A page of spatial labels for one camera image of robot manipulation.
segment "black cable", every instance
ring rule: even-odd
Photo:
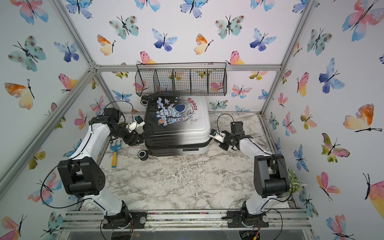
[[[235,120],[233,119],[233,117],[232,117],[232,115],[230,115],[230,114],[228,114],[228,113],[223,113],[223,114],[221,114],[219,117],[217,117],[217,120],[216,120],[216,125],[217,125],[217,132],[218,132],[218,134],[221,136],[221,134],[220,134],[220,129],[219,129],[219,127],[218,127],[218,119],[221,117],[221,116],[223,116],[223,115],[229,115],[229,116],[231,116],[231,118],[232,118],[232,122],[234,122]]]

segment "orange butterfly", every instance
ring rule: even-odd
[[[5,89],[11,96],[15,96],[15,98],[20,98],[20,107],[31,109],[33,105],[33,99],[35,96],[31,91],[31,87],[29,86],[29,79],[27,79],[28,89],[19,84],[14,83],[4,83]]]
[[[308,105],[305,108],[304,114],[305,115],[301,116],[301,121],[304,122],[304,128],[308,130],[309,127],[317,127],[317,124],[310,119],[312,118],[312,115],[310,115],[310,108]]]
[[[103,36],[98,34],[97,41],[100,43],[101,46],[104,46],[100,49],[100,52],[104,53],[105,56],[108,56],[109,54],[113,53],[113,46],[115,45],[116,40],[114,40],[113,43],[111,44]]]
[[[309,73],[304,73],[300,81],[299,78],[297,78],[297,92],[300,92],[303,97],[305,97],[305,95],[307,94],[307,83],[309,77]]]
[[[203,35],[201,35],[200,33],[198,34],[198,36],[196,37],[196,42],[197,42],[197,45],[199,45],[198,47],[196,47],[194,49],[194,51],[196,52],[196,55],[200,55],[202,53],[204,53],[207,48],[209,47],[209,45],[213,42],[213,40],[211,40],[209,43],[205,40],[205,38],[203,37]]]
[[[371,128],[372,120],[373,120],[373,103],[367,104],[359,108],[359,111],[356,113],[356,117],[353,116],[345,116],[345,122],[343,125],[348,129],[357,130],[355,132],[361,131],[382,131],[382,128]]]

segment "blue butterfly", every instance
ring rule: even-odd
[[[282,155],[282,153],[281,153],[281,145],[280,145],[280,138],[278,138],[277,142],[274,143],[274,144],[275,144],[277,152]]]
[[[268,97],[268,93],[264,89],[262,89],[262,94],[263,95],[259,96],[259,99],[266,99]]]
[[[65,46],[58,42],[54,42],[53,44],[60,50],[60,52],[65,53],[64,61],[67,63],[71,61],[71,57],[75,61],[79,60],[79,55],[75,53],[77,49],[74,43],[71,46],[68,46],[68,43],[66,43]]]
[[[67,2],[70,3],[66,6],[70,13],[82,13],[87,19],[92,17],[92,14],[85,10],[92,3],[92,0],[67,0]]]
[[[295,150],[295,152],[293,153],[295,155],[295,158],[297,158],[297,164],[296,164],[296,167],[297,169],[301,170],[301,166],[307,170],[307,172],[309,172],[308,168],[307,168],[307,165],[305,164],[304,160],[305,160],[305,157],[303,157],[303,146],[300,144],[300,148],[299,148],[299,152],[297,152],[297,150]]]
[[[316,49],[315,53],[316,56],[318,56],[325,48],[325,43],[329,42],[332,39],[332,34],[325,33],[322,35],[322,32],[324,31],[320,29],[320,34],[317,36],[317,31],[315,29],[312,29],[311,31],[311,39],[308,41],[308,48],[307,52],[311,51],[312,49]]]
[[[239,106],[235,106],[235,110],[237,112],[249,112],[251,109],[244,109],[244,108],[240,108]]]
[[[13,51],[8,54],[8,59],[14,61],[15,63],[21,63],[22,67],[27,70],[32,70],[36,72],[36,59],[45,60],[45,53],[43,52],[43,49],[39,46],[36,46],[37,41],[34,36],[27,37],[24,43],[25,48],[23,48],[19,42],[17,43],[19,44],[19,46],[14,46],[20,48],[21,50],[23,50],[23,52]]]
[[[66,154],[63,155],[63,157],[72,156],[72,154],[74,154],[76,152],[76,150],[79,148],[80,144],[81,144],[81,138],[80,138],[79,142],[77,143],[76,147],[73,145],[74,150],[67,152]]]
[[[305,212],[307,212],[308,217],[313,217],[314,215],[316,217],[319,216],[319,213],[317,212],[315,206],[310,202],[310,195],[308,196],[307,191],[305,190],[304,186],[301,187],[301,190],[299,192],[299,200],[304,203],[305,205]]]
[[[268,34],[262,35],[259,31],[259,29],[255,28],[254,30],[254,35],[253,38],[255,39],[254,42],[251,42],[249,45],[251,48],[255,48],[259,46],[259,51],[264,51],[266,49],[266,44],[270,44],[276,40],[277,37],[271,37],[271,38],[266,38],[265,36]]]
[[[115,96],[116,100],[123,99],[124,101],[129,102],[130,101],[129,97],[132,96],[132,94],[119,93],[119,92],[116,92],[116,91],[113,91],[113,90],[112,90],[112,92],[114,94],[116,94],[116,96]]]
[[[224,39],[228,31],[229,31],[229,34],[231,34],[232,32],[233,35],[237,36],[240,33],[240,30],[242,28],[239,23],[242,23],[245,17],[238,16],[232,19],[232,21],[231,21],[231,16],[229,16],[229,18],[225,16],[225,18],[227,19],[228,22],[224,20],[216,20],[215,22],[216,27],[218,27],[217,32],[219,36],[221,37],[221,39]]]
[[[305,5],[307,4],[308,0],[300,0],[301,3],[298,3],[298,4],[295,4],[293,6],[293,10],[292,12],[294,13],[298,13],[300,12],[301,10],[303,10],[303,8],[305,7]]]
[[[337,70],[335,72],[335,59],[332,58],[327,66],[327,73],[320,73],[319,81],[325,83],[323,86],[323,93],[329,93],[329,86],[332,86],[333,89],[342,89],[345,84],[335,78],[336,75],[339,75]]]
[[[186,13],[192,7],[189,13],[193,12],[195,18],[199,18],[201,17],[201,11],[198,8],[206,4],[208,0],[184,0],[184,2],[186,3],[180,5],[181,12]]]
[[[174,37],[171,37],[171,38],[166,38],[166,35],[161,35],[158,31],[156,31],[154,28],[152,28],[152,32],[153,32],[153,37],[156,38],[158,41],[155,42],[153,45],[155,45],[156,48],[161,48],[162,46],[164,46],[164,49],[169,52],[172,50],[172,47],[170,46],[170,44],[174,44],[176,41],[177,41],[177,37],[174,36]]]

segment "butterfly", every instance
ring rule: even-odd
[[[85,10],[92,3],[92,0],[67,0],[67,2],[70,3],[66,6],[70,13],[82,13],[87,19],[92,17],[92,14]]]
[[[35,169],[37,166],[37,160],[43,160],[45,158],[45,152],[40,152],[41,149],[33,156],[29,161],[29,170]]]
[[[57,104],[56,104],[56,103],[51,103],[51,111],[52,111],[52,113],[53,113],[54,110],[56,110],[56,108],[57,108]],[[51,112],[48,111],[48,114],[44,114],[44,115],[46,115],[46,116],[51,116]],[[55,129],[63,128],[63,125],[62,125],[61,123],[62,123],[62,122],[65,122],[65,121],[66,121],[66,119],[65,119],[65,117],[63,116],[63,117],[61,118],[60,122],[56,125]]]
[[[93,78],[92,78],[91,83],[92,83],[92,86],[91,86],[92,89],[95,89],[96,86],[98,85],[98,84],[96,83],[95,79],[93,79]]]
[[[264,10],[268,11],[275,5],[275,0],[251,0],[251,7],[255,9],[259,4],[264,2]]]
[[[139,34],[139,28],[134,25],[134,23],[137,22],[137,18],[135,16],[130,16],[123,22],[122,16],[120,17],[121,19],[119,17],[117,17],[117,19],[119,19],[121,23],[114,20],[109,21],[109,25],[116,29],[117,35],[122,39],[127,37],[127,33],[128,35],[131,33],[132,35],[137,36]]]
[[[288,101],[288,97],[285,97],[283,99],[283,93],[280,93],[280,97],[277,99],[277,101],[279,102],[279,105],[283,106],[283,109],[284,109],[285,108],[284,104]]]
[[[358,12],[349,15],[343,24],[343,31],[351,27],[351,30],[355,29],[352,34],[352,41],[359,41],[365,37],[367,24],[376,25],[384,19],[384,8],[371,10],[378,1],[374,0],[371,6],[368,6],[368,0],[358,0],[355,3],[355,10]]]
[[[157,62],[153,61],[145,51],[140,52],[141,60],[143,61],[141,64],[157,64]]]
[[[32,93],[31,86],[29,85],[29,79],[27,79],[28,89],[15,83],[4,83],[6,91],[15,98],[20,98],[19,106],[21,108],[31,109],[33,106],[33,99],[35,96]]]
[[[283,126],[286,128],[285,130],[285,135],[289,137],[292,134],[297,133],[295,127],[292,125],[294,120],[292,119],[291,121],[291,112],[288,112],[287,116],[285,117],[286,119],[283,120]]]
[[[60,82],[64,85],[66,89],[63,89],[62,93],[65,93],[66,91],[71,91],[75,85],[77,84],[76,79],[71,79],[67,77],[65,74],[60,73],[59,75]]]
[[[58,42],[54,42],[53,44],[60,50],[60,52],[64,53],[64,61],[67,63],[71,61],[71,57],[75,61],[79,60],[79,55],[75,53],[77,49],[74,43],[71,46],[68,46],[68,43],[66,43],[65,46]]]
[[[262,76],[266,75],[268,73],[268,71],[262,71],[262,72],[260,72],[260,71],[257,71],[257,72],[256,71],[252,71],[251,73],[252,73],[252,75],[249,76],[249,78],[250,79],[256,78],[259,81],[259,80],[263,79]]]
[[[48,176],[46,183],[40,181],[40,183],[38,184],[43,185],[43,200],[49,205],[53,201],[53,191],[61,189],[63,182],[61,181],[60,177],[57,177],[57,173],[53,171]],[[39,187],[37,191],[34,191],[31,195],[29,195],[28,199],[33,200],[34,202],[38,202],[41,199],[40,189],[41,187]]]
[[[268,97],[268,93],[264,89],[262,89],[262,95],[259,96],[259,99],[266,99],[267,97]]]
[[[115,76],[117,76],[117,77],[119,77],[119,78],[123,78],[123,77],[128,77],[128,72],[112,72],[112,73],[114,73],[114,74],[116,74]]]
[[[300,92],[300,95],[305,97],[305,95],[307,94],[307,83],[308,83],[308,79],[310,77],[310,74],[309,73],[304,73],[303,77],[301,78],[301,80],[299,81],[299,78],[297,78],[297,92]]]
[[[323,93],[329,93],[329,86],[332,86],[333,89],[342,89],[345,84],[335,78],[336,75],[339,75],[337,70],[335,72],[335,59],[331,58],[329,65],[327,66],[327,73],[320,73],[319,81],[324,83]]]
[[[307,191],[305,190],[304,186],[301,187],[301,190],[299,192],[299,200],[304,203],[305,205],[305,212],[307,213],[308,217],[319,216],[319,213],[317,212],[315,206],[310,202],[312,200],[310,198],[311,195],[307,194]]]
[[[140,9],[143,9],[144,4],[149,2],[149,6],[152,8],[153,11],[157,11],[160,9],[160,3],[158,0],[135,0],[136,6]]]
[[[79,146],[80,146],[80,144],[81,144],[81,138],[80,138],[80,140],[77,142],[77,145],[75,146],[75,145],[73,145],[73,149],[74,150],[72,150],[72,151],[69,151],[69,152],[66,152],[64,155],[63,155],[63,157],[70,157],[70,156],[72,156],[72,154],[74,154],[75,152],[76,152],[76,150],[79,148]]]
[[[346,238],[350,238],[350,239],[355,240],[354,238],[351,238],[351,236],[353,236],[353,234],[352,235],[346,235],[344,233],[345,226],[346,226],[344,214],[342,214],[341,216],[336,215],[335,219],[336,219],[336,222],[332,218],[328,218],[326,220],[327,227],[329,227],[332,231],[335,232],[335,233],[332,233],[332,234],[336,235],[334,240],[346,240]]]
[[[382,128],[371,128],[372,120],[373,120],[373,104],[367,104],[359,108],[356,113],[356,117],[353,116],[345,116],[345,121],[343,125],[348,129],[357,130],[355,132],[361,131],[371,131],[376,130],[381,132]]]
[[[310,115],[310,108],[307,107],[305,108],[305,111],[304,111],[304,115],[302,115],[300,118],[301,118],[301,121],[304,122],[304,129],[307,129],[309,127],[317,127],[317,124],[312,121],[310,118],[312,118],[313,116]]]
[[[241,88],[237,85],[233,85],[231,96],[234,98],[236,96],[240,96],[240,98],[245,98],[247,95],[245,93],[248,93],[252,90],[252,88],[244,88],[244,85],[241,86]]]
[[[220,82],[219,84],[217,83],[211,83],[211,91],[218,91],[223,88],[223,83]]]
[[[371,185],[371,179],[368,179],[367,176],[365,176],[365,179],[367,180],[367,195],[365,196],[365,199],[369,197],[369,199],[372,202],[372,205],[376,208],[376,210],[379,212],[382,218],[384,218],[384,207],[383,207],[383,189],[384,189],[384,181],[378,182],[376,184]]]
[[[325,33],[323,35],[322,32],[324,31],[320,29],[320,34],[317,36],[317,31],[315,29],[312,29],[311,31],[311,39],[308,41],[308,48],[307,52],[311,51],[312,49],[316,49],[315,53],[316,56],[318,56],[325,48],[325,43],[329,42],[332,39],[332,34],[330,33]]]
[[[76,119],[74,120],[74,124],[75,124],[76,126],[79,126],[79,129],[81,130],[81,129],[83,129],[84,126],[85,126],[85,123],[86,123],[86,121],[87,121],[88,114],[84,117],[84,113],[83,113],[83,111],[82,111],[81,109],[79,109],[79,115],[80,115],[81,118],[76,118]]]
[[[287,77],[291,75],[292,71],[291,70],[286,70],[283,76],[283,84],[287,82]]]
[[[307,164],[305,164],[305,157],[303,157],[303,146],[300,144],[299,151],[295,150],[293,153],[295,158],[297,158],[297,164],[296,167],[298,170],[301,170],[301,167],[303,167],[307,172],[309,172]]]
[[[48,22],[48,13],[40,8],[43,4],[41,0],[10,0],[11,3],[15,6],[22,6],[20,8],[20,15],[25,19],[29,24],[34,25],[35,19],[39,17],[41,20]]]
[[[269,117],[269,124],[272,125],[272,129],[276,130],[279,122],[276,120],[276,116],[271,112],[271,116]]]
[[[25,40],[24,47],[17,41],[19,46],[14,45],[17,48],[20,48],[24,52],[13,51],[8,55],[8,59],[14,61],[15,63],[21,63],[22,67],[27,70],[37,71],[37,66],[34,63],[39,60],[45,60],[45,53],[43,49],[39,46],[36,46],[37,41],[34,36],[29,36]]]
[[[300,44],[299,44],[299,43],[297,43],[297,44],[295,45],[295,48],[294,48],[294,49],[296,49],[297,51],[295,52],[295,54],[294,54],[292,57],[294,57],[299,51],[303,50],[303,48],[300,48]]]
[[[321,145],[323,147],[323,152],[321,154],[328,156],[328,158],[327,158],[328,162],[337,162],[336,156],[338,156],[338,157],[348,157],[349,156],[350,152],[347,149],[344,149],[341,147],[336,147],[336,146],[341,145],[341,144],[336,145],[337,138],[336,138],[335,144],[332,145],[328,134],[323,133],[323,137],[324,137],[325,146]]]
[[[281,154],[281,155],[283,155],[282,153],[281,153],[281,145],[280,145],[280,138],[278,138],[277,139],[277,142],[274,142],[274,144],[275,144],[275,147],[276,147],[276,150],[277,150],[277,152],[279,153],[279,154]]]
[[[253,38],[255,39],[255,41],[251,42],[249,45],[251,48],[256,48],[257,46],[259,46],[259,51],[264,51],[266,49],[266,44],[270,44],[272,42],[274,42],[276,40],[277,37],[270,37],[270,38],[266,38],[265,36],[268,35],[264,33],[264,35],[262,35],[259,31],[259,29],[255,28],[254,30],[254,35],[253,35]]]
[[[101,112],[104,111],[105,108],[103,96],[99,98],[99,102],[96,101],[96,104],[93,103],[90,107],[92,108],[92,111],[96,111],[97,116],[101,115]]]
[[[21,237],[21,228],[22,223],[25,219],[24,215],[22,215],[22,219],[19,224],[15,223],[12,218],[6,216],[4,217],[1,222],[3,224],[4,229],[12,229],[10,232],[5,234],[4,236],[0,237],[0,240],[17,240],[19,236]]]
[[[228,100],[224,100],[221,102],[217,101],[217,103],[210,102],[209,105],[211,105],[212,110],[216,111],[217,109],[220,109],[220,108],[225,109],[227,107],[227,102]]]
[[[231,16],[229,16],[229,19],[227,16],[225,16],[225,18],[227,19],[228,23],[226,23],[224,20],[216,20],[215,25],[218,27],[217,33],[221,39],[224,39],[227,36],[228,31],[229,34],[232,32],[233,35],[237,36],[242,28],[239,23],[242,23],[245,17],[241,15],[232,19],[232,21],[230,21]]]
[[[235,110],[237,112],[249,112],[251,109],[244,109],[244,108],[240,108],[239,106],[235,106]]]
[[[53,211],[51,213],[51,215],[49,216],[49,219],[48,219],[48,230],[43,229],[43,231],[45,231],[45,233],[43,235],[41,235],[40,237],[42,237],[46,233],[48,233],[48,235],[46,235],[43,240],[55,240],[55,239],[57,239],[58,234],[55,232],[59,231],[57,228],[61,226],[63,221],[64,221],[64,217],[61,214],[56,216],[56,212]]]
[[[114,90],[112,90],[112,92],[116,95],[115,96],[116,100],[123,99],[124,101],[129,102],[130,101],[129,97],[132,96],[132,94],[119,93],[119,92],[116,92]]]
[[[158,31],[156,31],[154,28],[152,28],[153,37],[157,39],[157,42],[155,42],[153,45],[155,45],[156,48],[160,48],[164,46],[164,49],[169,52],[172,50],[172,47],[170,44],[174,44],[177,41],[177,37],[171,37],[166,38],[168,34],[161,35]]]
[[[332,193],[340,193],[340,189],[334,185],[328,187],[328,174],[326,172],[321,173],[321,177],[317,175],[317,182],[320,185],[320,188],[328,195],[328,200],[333,201],[333,199],[329,196],[329,192]]]
[[[200,33],[198,34],[198,36],[196,37],[196,42],[197,42],[197,45],[199,45],[198,47],[195,47],[194,51],[196,52],[196,55],[200,55],[204,52],[206,52],[207,48],[209,47],[209,45],[213,42],[213,40],[211,40],[209,43],[205,40],[205,38],[203,37],[203,35],[201,35]]]
[[[103,36],[98,34],[97,41],[100,43],[101,46],[103,46],[100,49],[100,52],[104,53],[105,56],[108,56],[109,54],[113,53],[113,46],[115,45],[116,40],[113,40],[113,43],[111,44]]]
[[[186,3],[180,5],[181,12],[186,13],[187,11],[189,11],[189,9],[191,9],[189,13],[193,12],[195,18],[199,18],[201,17],[201,11],[199,10],[199,8],[204,6],[204,4],[208,2],[208,0],[184,0],[184,2]]]
[[[302,10],[304,9],[304,7],[307,4],[308,0],[300,0],[300,1],[301,1],[301,3],[295,4],[293,6],[292,12],[298,13],[298,12],[301,11],[301,13],[302,13]]]
[[[239,55],[238,51],[233,51],[232,54],[231,54],[231,61],[228,62],[226,60],[226,62],[231,64],[231,65],[241,65],[241,64],[244,64],[244,62],[240,59],[240,55]]]

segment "white panel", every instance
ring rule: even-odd
[[[149,5],[142,10],[137,8],[134,0],[93,1],[87,9],[92,18],[86,19],[81,13],[70,13],[77,29],[80,32],[87,48],[97,64],[112,65],[125,62],[135,64],[140,60],[140,52],[146,51],[157,63],[177,62],[202,62],[230,60],[231,53],[238,51],[241,59],[246,64],[280,64],[288,47],[292,33],[296,27],[300,13],[292,12],[293,6],[298,0],[276,1],[275,6],[264,10],[263,4],[255,9],[250,6],[249,0],[209,0],[200,8],[202,17],[195,18],[193,14],[182,13],[180,4],[182,0],[159,0],[161,7],[154,12]],[[225,20],[225,17],[243,15],[242,29],[238,36],[227,35],[221,39],[217,33],[216,20]],[[127,35],[122,39],[115,33],[115,29],[109,25],[110,20],[119,21],[117,17],[125,20],[129,16],[135,16],[135,25],[139,28],[138,36]],[[178,40],[172,45],[173,50],[166,52],[164,47],[158,49],[154,46],[157,41],[152,29],[167,37],[177,36]],[[250,48],[254,29],[258,28],[267,37],[276,36],[275,42],[269,44],[265,51]],[[196,55],[196,36],[201,33],[206,40],[214,40],[205,53]],[[100,34],[109,42],[116,40],[113,53],[105,56],[100,52],[101,45],[97,41]]]

